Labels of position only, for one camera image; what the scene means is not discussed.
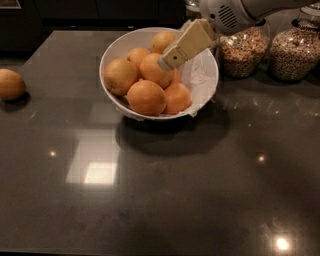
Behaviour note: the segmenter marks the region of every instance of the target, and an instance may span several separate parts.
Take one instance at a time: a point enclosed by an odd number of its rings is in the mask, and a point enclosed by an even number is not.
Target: citrus fruit
[[[164,89],[171,83],[174,71],[166,71],[159,67],[160,56],[159,53],[151,53],[144,57],[140,64],[140,72],[144,79],[151,80]]]
[[[176,83],[181,83],[181,75],[179,70],[175,68],[173,70],[173,78],[170,84],[176,84]]]
[[[139,80],[133,84],[127,100],[133,111],[148,116],[159,116],[167,104],[163,89],[149,80]]]
[[[127,94],[131,85],[138,81],[138,69],[125,59],[114,59],[104,69],[103,79],[106,88],[117,96]]]
[[[150,54],[151,52],[146,49],[146,48],[142,48],[142,47],[137,47],[137,48],[133,48],[131,49],[127,55],[126,55],[126,59],[128,61],[131,61],[132,63],[134,63],[136,65],[136,67],[139,69],[139,66],[142,62],[142,59],[147,56],[148,54]]]
[[[171,31],[161,31],[155,34],[151,41],[151,52],[162,54],[164,50],[176,39]]]
[[[23,78],[15,71],[0,69],[0,99],[14,100],[26,91]]]
[[[163,113],[176,115],[191,105],[189,89],[182,83],[175,83],[168,86],[164,93],[167,96],[167,106]]]

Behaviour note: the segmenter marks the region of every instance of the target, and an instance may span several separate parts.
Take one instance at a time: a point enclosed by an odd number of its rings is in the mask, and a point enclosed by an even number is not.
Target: granite countertop
[[[194,118],[123,117],[99,63],[124,31],[55,31],[0,102],[0,251],[319,255],[320,81],[221,77]]]

